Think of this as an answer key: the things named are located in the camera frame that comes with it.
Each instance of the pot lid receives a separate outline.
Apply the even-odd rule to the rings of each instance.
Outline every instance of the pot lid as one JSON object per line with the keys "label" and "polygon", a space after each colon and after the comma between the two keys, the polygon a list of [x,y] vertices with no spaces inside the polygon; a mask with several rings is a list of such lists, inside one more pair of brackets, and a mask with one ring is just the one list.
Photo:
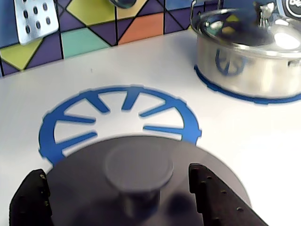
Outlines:
{"label": "pot lid", "polygon": [[255,10],[220,9],[192,20],[197,32],[244,54],[301,57],[301,23],[273,13],[273,2],[254,4]]}

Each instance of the green tile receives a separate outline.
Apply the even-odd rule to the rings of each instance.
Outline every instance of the green tile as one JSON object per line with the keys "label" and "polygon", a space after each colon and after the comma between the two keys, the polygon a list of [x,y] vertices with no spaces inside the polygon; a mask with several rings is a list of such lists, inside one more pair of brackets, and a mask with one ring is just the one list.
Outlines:
{"label": "green tile", "polygon": [[91,32],[88,28],[63,32],[62,43],[64,58],[109,47],[104,40]]}

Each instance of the round knob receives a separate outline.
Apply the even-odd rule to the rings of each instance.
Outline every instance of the round knob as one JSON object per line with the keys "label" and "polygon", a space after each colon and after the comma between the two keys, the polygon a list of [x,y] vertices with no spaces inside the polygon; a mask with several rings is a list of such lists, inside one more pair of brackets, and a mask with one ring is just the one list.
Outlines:
{"label": "round knob", "polygon": [[155,144],[129,143],[105,159],[106,178],[119,191],[122,209],[130,217],[145,218],[158,208],[160,189],[172,174],[168,152]]}

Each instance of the white countertop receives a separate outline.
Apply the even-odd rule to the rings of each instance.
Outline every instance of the white countertop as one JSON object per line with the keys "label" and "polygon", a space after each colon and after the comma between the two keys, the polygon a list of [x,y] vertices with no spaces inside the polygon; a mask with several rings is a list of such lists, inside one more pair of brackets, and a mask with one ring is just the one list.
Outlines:
{"label": "white countertop", "polygon": [[[31,171],[52,165],[39,154],[39,130],[45,114],[82,90],[116,85],[143,85],[179,97],[194,112],[202,137],[197,146],[226,163],[241,179],[252,207],[270,226],[298,225],[301,203],[301,102],[256,105],[208,89],[197,77],[196,36],[178,32],[56,62],[0,80],[0,225],[8,225],[10,200]],[[158,104],[142,95],[130,113],[120,112],[124,94],[106,94],[111,113],[98,115],[97,139],[143,131],[144,123],[183,126],[172,109],[149,119],[141,109]],[[93,114],[79,103],[72,113]],[[57,124],[55,139],[87,130]],[[179,139],[178,135],[167,135]],[[69,148],[65,155],[95,142]]]}

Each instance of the slotted spatula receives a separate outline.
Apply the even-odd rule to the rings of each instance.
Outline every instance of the slotted spatula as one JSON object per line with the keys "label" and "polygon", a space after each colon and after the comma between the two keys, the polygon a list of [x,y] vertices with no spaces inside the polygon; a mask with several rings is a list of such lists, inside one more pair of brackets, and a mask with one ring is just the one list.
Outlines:
{"label": "slotted spatula", "polygon": [[53,0],[14,0],[18,39],[26,45],[58,30]]}

